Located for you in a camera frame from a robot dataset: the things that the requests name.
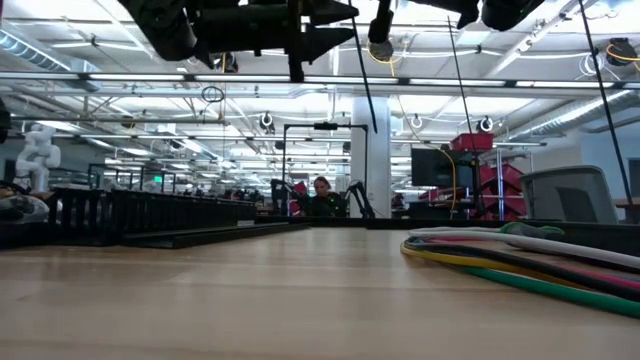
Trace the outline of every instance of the white robot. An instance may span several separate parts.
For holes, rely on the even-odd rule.
[[[25,135],[24,149],[16,160],[16,178],[14,183],[33,191],[47,190],[49,169],[60,166],[60,148],[51,144],[56,129],[34,125]]]

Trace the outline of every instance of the gray chair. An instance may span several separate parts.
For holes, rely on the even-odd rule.
[[[602,170],[570,166],[520,177],[530,219],[617,224]]]

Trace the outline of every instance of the desk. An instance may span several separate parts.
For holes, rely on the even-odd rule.
[[[406,258],[406,236],[0,252],[0,359],[638,359],[640,321]]]
[[[626,222],[631,223],[631,219],[634,218],[634,215],[636,222],[640,222],[640,198],[633,198],[631,201],[633,202],[632,205],[629,205],[627,199],[614,200],[613,204],[618,209],[624,209]]]

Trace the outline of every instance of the ceiling duct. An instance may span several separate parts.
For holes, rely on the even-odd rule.
[[[640,94],[632,90],[618,91],[607,96],[607,100],[611,114],[629,107],[640,106]],[[532,120],[523,126],[526,129],[509,134],[507,141],[524,140],[531,136],[558,134],[604,116],[606,116],[606,113],[602,98],[574,101]]]
[[[100,69],[86,60],[64,56],[47,49],[42,43],[25,35],[6,21],[0,22],[0,48],[46,71],[100,71]],[[101,83],[97,81],[64,81],[64,83],[73,88],[91,92],[101,87]]]

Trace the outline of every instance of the monitor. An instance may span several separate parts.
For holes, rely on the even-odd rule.
[[[456,186],[473,187],[473,169],[467,165],[470,153],[442,150],[456,163]],[[411,184],[413,186],[453,186],[451,161],[437,149],[411,149]],[[467,164],[460,165],[461,160]]]

